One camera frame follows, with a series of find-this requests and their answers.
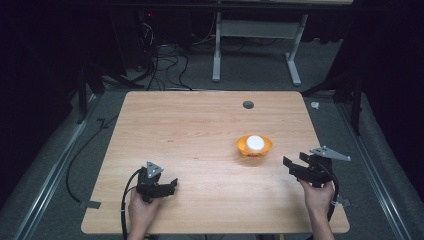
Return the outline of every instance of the black cord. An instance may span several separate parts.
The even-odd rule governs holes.
[[[178,58],[177,58],[177,56],[168,56],[168,57],[167,56],[164,56],[164,57],[160,57],[160,61],[161,62],[170,62],[171,64],[168,67],[166,67],[166,68],[158,69],[158,71],[168,71],[172,66],[177,65]]]
[[[156,72],[158,70],[158,62],[159,62],[159,48],[156,48],[156,61],[155,61],[155,63],[153,63],[154,70],[153,70],[153,73],[152,73],[152,77],[150,78],[149,85],[147,85],[146,91],[149,91],[150,90],[150,87],[152,85],[153,79],[155,79]]]
[[[274,39],[271,39],[268,43],[259,43],[259,42],[249,41],[250,39],[253,40],[256,38],[251,38],[251,37],[244,38],[244,39],[241,39],[240,41],[245,42],[247,45],[251,45],[251,46],[271,46],[281,40],[280,38],[274,38]]]
[[[133,173],[133,175],[131,175],[130,179],[127,182],[127,185],[125,186],[125,190],[124,190],[124,194],[122,195],[122,202],[121,202],[121,226],[122,226],[122,237],[124,238],[124,240],[127,239],[128,237],[128,233],[127,233],[127,220],[125,218],[125,198],[127,196],[127,194],[131,191],[131,189],[133,189],[134,187],[129,188],[133,178],[140,173],[140,169],[135,171]]]
[[[334,195],[330,203],[330,208],[328,209],[328,213],[327,213],[327,219],[328,221],[330,221],[331,217],[333,216],[334,209],[336,208],[337,198],[339,196],[339,180],[337,179],[334,173],[328,171],[328,169],[325,168],[323,165],[318,163],[318,166],[320,166],[320,168],[324,170],[331,177],[331,180],[333,180],[333,183],[334,183]]]
[[[246,46],[246,42],[243,42],[243,41],[237,41],[236,43],[230,43],[230,39],[228,39],[228,38],[224,38],[224,40],[226,40],[226,41],[227,41],[227,43],[229,43],[230,45],[235,46],[235,45],[237,45],[237,44],[241,44],[241,46],[239,46],[239,47],[238,47],[237,49],[235,49],[235,50],[228,50],[228,49],[225,49],[225,45],[224,45],[224,44],[221,44],[221,50],[222,50],[223,52],[231,52],[231,53],[235,53],[235,52],[238,52],[238,51],[242,50],[242,49]]]
[[[181,77],[183,76],[183,74],[185,73],[185,71],[187,70],[187,66],[188,66],[188,57],[185,55],[182,55],[182,57],[184,57],[186,59],[186,64],[184,66],[184,70],[180,73],[180,75],[178,76],[178,81],[180,82],[181,86],[187,88],[190,91],[193,91],[193,89],[187,85],[185,85],[181,79]]]
[[[115,119],[118,118],[117,114],[116,116],[114,116],[113,118],[111,118],[103,127],[101,127],[99,130],[97,130],[96,133],[94,133],[90,139],[88,139],[88,141],[78,150],[78,152],[75,154],[75,156],[72,158],[71,163],[69,163],[68,169],[66,171],[66,189],[69,193],[69,195],[72,197],[72,199],[74,199],[79,205],[82,203],[82,200],[79,199],[75,194],[72,193],[71,188],[69,186],[69,175],[71,172],[71,168],[72,165],[74,164],[75,160],[77,159],[78,155],[85,149],[85,147],[87,147],[87,145],[103,130],[109,127],[109,124],[114,121]]]
[[[166,90],[165,82],[158,77],[155,77],[155,80],[156,80],[156,84],[158,85],[159,91],[165,91]]]
[[[169,58],[169,57],[174,57],[174,58],[176,59],[176,61],[174,62],[174,64],[171,64],[170,66],[168,66],[168,67],[166,68],[166,72],[165,72],[166,79],[167,79],[170,83],[172,83],[173,85],[181,87],[181,85],[180,85],[180,84],[175,83],[175,82],[174,82],[174,81],[172,81],[172,80],[169,78],[169,76],[168,76],[169,70],[170,70],[172,67],[175,67],[175,66],[178,64],[178,62],[179,62],[178,56],[168,56],[168,58]]]

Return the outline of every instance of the wooden table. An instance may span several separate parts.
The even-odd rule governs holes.
[[[254,107],[244,108],[244,101]],[[236,141],[247,134],[272,141],[265,157],[240,155]],[[128,93],[91,197],[101,206],[87,209],[82,230],[121,233],[125,185],[152,161],[165,169],[159,183],[179,179],[152,234],[311,232],[303,189],[283,156],[303,164],[299,152],[319,146],[297,92]],[[341,206],[331,226],[348,231]]]

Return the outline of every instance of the white ball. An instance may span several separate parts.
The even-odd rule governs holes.
[[[246,140],[246,144],[249,150],[255,151],[255,152],[260,152],[265,147],[265,141],[261,137],[256,135],[252,135],[248,137]]]

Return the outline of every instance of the orange bowl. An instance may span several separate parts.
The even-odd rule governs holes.
[[[247,139],[250,137],[250,136],[252,136],[252,135],[246,135],[246,136],[243,136],[243,137],[241,137],[241,138],[239,138],[238,140],[237,140],[237,148],[240,150],[240,153],[243,155],[243,156],[246,156],[246,157],[263,157],[263,156],[265,156],[267,153],[268,153],[268,151],[271,149],[271,147],[272,147],[272,142],[271,142],[271,140],[269,140],[269,138],[267,138],[267,137],[265,137],[265,136],[261,136],[261,135],[259,135],[263,140],[264,140],[264,142],[265,142],[265,146],[264,146],[264,148],[262,149],[262,151],[260,151],[260,152],[255,152],[255,151],[252,151],[252,150],[250,150],[248,147],[247,147],[247,143],[246,143],[246,141],[247,141]]]

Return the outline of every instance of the human hand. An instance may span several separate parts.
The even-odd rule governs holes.
[[[305,191],[305,204],[309,212],[327,214],[334,196],[333,183],[327,182],[322,188],[315,188],[310,183],[299,179]]]
[[[334,239],[327,219],[330,201],[334,196],[333,183],[327,182],[322,188],[314,188],[304,180],[299,179],[299,182],[305,191],[305,205],[311,220],[314,240]]]
[[[154,198],[151,203],[147,203],[143,201],[136,189],[131,190],[131,200],[128,207],[131,231],[128,235],[128,240],[144,239],[147,229],[156,216],[160,202],[160,198]]]

